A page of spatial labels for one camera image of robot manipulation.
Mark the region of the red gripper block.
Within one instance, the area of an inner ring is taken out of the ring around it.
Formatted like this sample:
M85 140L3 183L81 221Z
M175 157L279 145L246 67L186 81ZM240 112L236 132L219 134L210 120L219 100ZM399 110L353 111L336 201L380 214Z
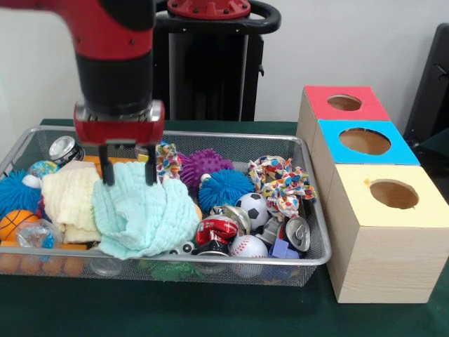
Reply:
M156 183L156 144L162 140L164 123L165 107L160 100L153 100L135 116L97 117L84 103L77 103L74 107L78 139L83 144L99 147L102 181L107 186L112 186L115 180L106 145L146 146L146 184L152 186Z

